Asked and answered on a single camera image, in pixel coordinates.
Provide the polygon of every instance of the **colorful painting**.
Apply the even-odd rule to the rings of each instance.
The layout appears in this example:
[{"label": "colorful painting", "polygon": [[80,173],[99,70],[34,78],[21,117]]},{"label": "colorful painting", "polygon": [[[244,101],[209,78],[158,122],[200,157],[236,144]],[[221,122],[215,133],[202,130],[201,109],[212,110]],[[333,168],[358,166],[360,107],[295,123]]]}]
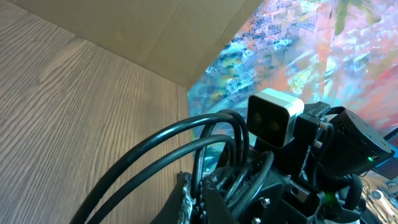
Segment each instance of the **colorful painting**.
[{"label": "colorful painting", "polygon": [[[188,92],[190,115],[246,118],[248,96],[271,87],[345,106],[387,134],[398,126],[397,13],[396,0],[265,0]],[[220,150],[208,150],[207,167]]]}]

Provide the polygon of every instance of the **cardboard box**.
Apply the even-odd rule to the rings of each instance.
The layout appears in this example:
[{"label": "cardboard box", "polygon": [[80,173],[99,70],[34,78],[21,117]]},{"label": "cardboard box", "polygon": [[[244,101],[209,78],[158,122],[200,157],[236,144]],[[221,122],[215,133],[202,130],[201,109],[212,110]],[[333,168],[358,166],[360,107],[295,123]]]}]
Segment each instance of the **cardboard box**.
[{"label": "cardboard box", "polygon": [[189,89],[262,0],[9,0]]}]

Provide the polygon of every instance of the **screw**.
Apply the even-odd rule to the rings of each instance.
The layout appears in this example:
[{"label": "screw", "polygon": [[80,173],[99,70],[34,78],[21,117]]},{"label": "screw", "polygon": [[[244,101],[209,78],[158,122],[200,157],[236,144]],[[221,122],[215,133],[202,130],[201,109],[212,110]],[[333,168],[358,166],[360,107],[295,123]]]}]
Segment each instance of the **screw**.
[{"label": "screw", "polygon": [[322,147],[322,142],[316,140],[315,142],[313,142],[313,145],[320,149]]},{"label": "screw", "polygon": [[251,224],[260,224],[261,223],[261,219],[254,217],[253,220],[251,221]]},{"label": "screw", "polygon": [[259,201],[263,208],[266,208],[271,203],[271,200],[269,198],[265,198],[265,197],[259,198]]}]

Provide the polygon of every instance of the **wood grain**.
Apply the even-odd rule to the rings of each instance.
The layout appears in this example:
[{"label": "wood grain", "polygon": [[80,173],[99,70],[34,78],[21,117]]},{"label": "wood grain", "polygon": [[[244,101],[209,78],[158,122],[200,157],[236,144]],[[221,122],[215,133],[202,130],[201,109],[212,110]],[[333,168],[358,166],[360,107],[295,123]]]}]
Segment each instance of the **wood grain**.
[{"label": "wood grain", "polygon": [[[187,116],[182,87],[0,0],[0,223],[68,223],[128,149]],[[105,198],[189,138],[148,152]],[[169,165],[103,223],[150,222],[191,167]]]}]

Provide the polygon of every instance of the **black plastic housing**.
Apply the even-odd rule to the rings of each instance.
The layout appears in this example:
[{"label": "black plastic housing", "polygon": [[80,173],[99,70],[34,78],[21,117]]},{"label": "black plastic housing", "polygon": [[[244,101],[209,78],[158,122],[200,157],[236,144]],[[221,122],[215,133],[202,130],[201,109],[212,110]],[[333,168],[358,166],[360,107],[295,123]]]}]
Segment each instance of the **black plastic housing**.
[{"label": "black plastic housing", "polygon": [[354,112],[344,110],[330,123],[335,135],[321,162],[329,174],[359,175],[394,155],[386,140]]}]

